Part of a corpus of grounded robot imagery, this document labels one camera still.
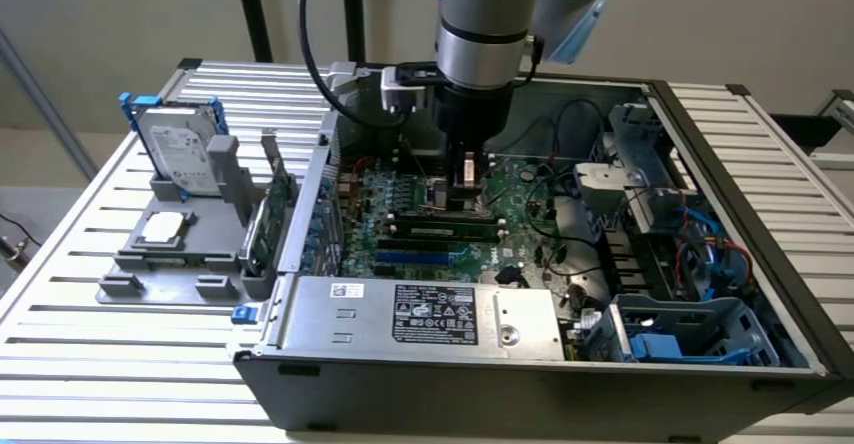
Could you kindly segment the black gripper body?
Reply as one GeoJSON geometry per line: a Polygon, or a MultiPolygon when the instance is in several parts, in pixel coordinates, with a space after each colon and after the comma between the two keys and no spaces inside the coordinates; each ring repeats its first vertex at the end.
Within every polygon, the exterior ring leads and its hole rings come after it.
{"type": "Polygon", "coordinates": [[[435,89],[435,125],[448,147],[480,148],[504,129],[515,86],[476,90],[455,84],[435,89]]]}

